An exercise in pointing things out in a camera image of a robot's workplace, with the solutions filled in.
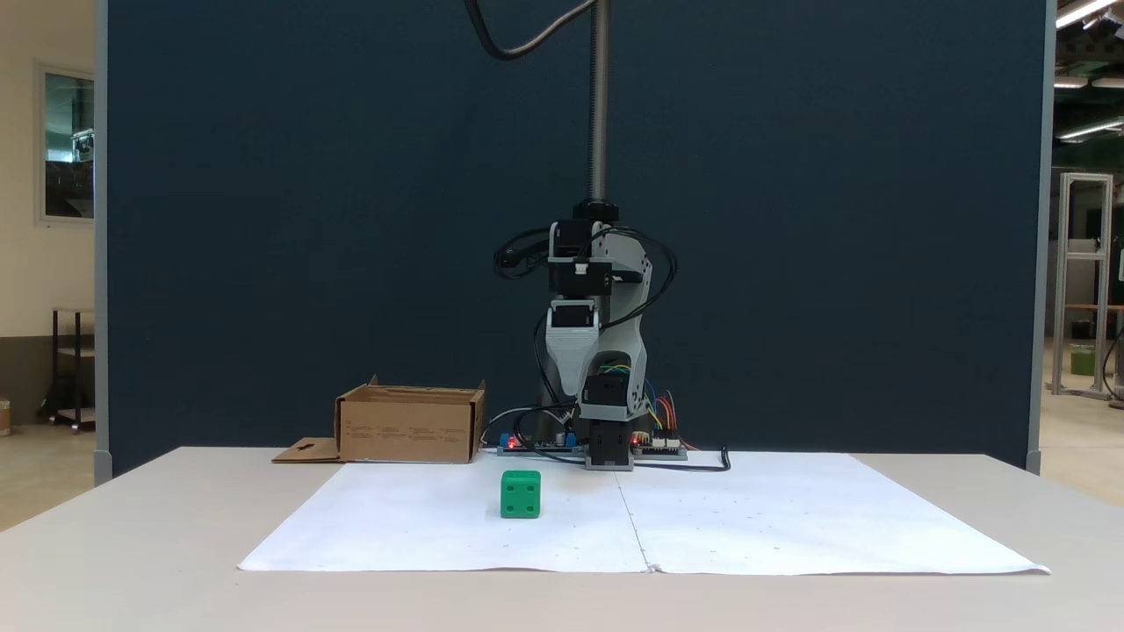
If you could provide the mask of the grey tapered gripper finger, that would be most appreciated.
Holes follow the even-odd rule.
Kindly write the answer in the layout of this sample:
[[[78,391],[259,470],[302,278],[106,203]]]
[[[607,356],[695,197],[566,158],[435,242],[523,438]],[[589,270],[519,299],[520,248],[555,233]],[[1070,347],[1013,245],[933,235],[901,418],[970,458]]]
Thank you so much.
[[[593,364],[597,352],[555,352],[549,351],[547,356],[558,373],[558,387],[566,397],[577,399],[584,388],[589,368]]]

